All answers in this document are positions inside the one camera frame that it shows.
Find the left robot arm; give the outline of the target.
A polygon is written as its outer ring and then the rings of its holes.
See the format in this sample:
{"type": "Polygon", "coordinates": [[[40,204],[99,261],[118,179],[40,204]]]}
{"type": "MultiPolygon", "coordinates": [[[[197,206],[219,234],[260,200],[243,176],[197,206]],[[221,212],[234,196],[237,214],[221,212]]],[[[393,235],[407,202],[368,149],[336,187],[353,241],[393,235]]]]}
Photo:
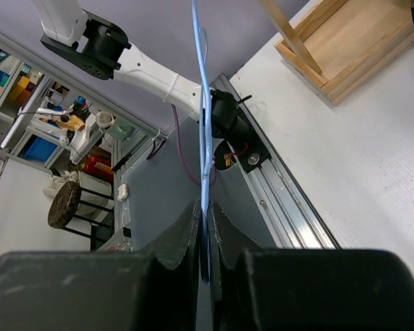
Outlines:
{"type": "Polygon", "coordinates": [[[240,102],[229,92],[210,89],[195,4],[191,7],[201,83],[152,60],[119,26],[84,10],[78,1],[33,5],[43,28],[41,43],[67,62],[95,78],[129,83],[173,104],[198,122],[205,139],[250,140],[253,129],[239,116],[240,102]]]}

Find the light blue wire hanger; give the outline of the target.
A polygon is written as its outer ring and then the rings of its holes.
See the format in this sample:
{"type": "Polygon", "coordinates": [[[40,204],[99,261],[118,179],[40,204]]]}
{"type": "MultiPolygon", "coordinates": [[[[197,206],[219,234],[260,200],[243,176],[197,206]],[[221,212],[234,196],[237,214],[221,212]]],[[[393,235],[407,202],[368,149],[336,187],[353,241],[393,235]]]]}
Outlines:
{"type": "Polygon", "coordinates": [[[197,11],[197,1],[191,1],[193,34],[197,62],[201,78],[200,102],[199,102],[199,152],[201,169],[201,212],[207,215],[209,208],[210,171],[213,166],[213,128],[212,128],[212,100],[210,85],[206,71],[206,59],[208,56],[207,32],[201,27],[197,11]]]}

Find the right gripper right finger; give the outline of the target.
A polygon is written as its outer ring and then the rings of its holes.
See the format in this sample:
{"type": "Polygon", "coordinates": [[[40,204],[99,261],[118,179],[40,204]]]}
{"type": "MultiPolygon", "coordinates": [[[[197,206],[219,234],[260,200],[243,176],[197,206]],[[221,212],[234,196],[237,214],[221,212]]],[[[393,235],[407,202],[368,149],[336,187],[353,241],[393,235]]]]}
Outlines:
{"type": "Polygon", "coordinates": [[[263,248],[210,207],[215,330],[414,330],[414,278],[392,252],[263,248]]]}

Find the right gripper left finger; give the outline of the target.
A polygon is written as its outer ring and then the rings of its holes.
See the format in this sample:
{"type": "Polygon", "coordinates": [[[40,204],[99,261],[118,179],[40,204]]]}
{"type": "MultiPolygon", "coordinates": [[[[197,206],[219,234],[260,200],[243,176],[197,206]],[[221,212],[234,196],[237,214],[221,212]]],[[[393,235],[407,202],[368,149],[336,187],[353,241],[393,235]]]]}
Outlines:
{"type": "Polygon", "coordinates": [[[0,257],[0,330],[194,330],[199,208],[133,252],[0,257]]]}

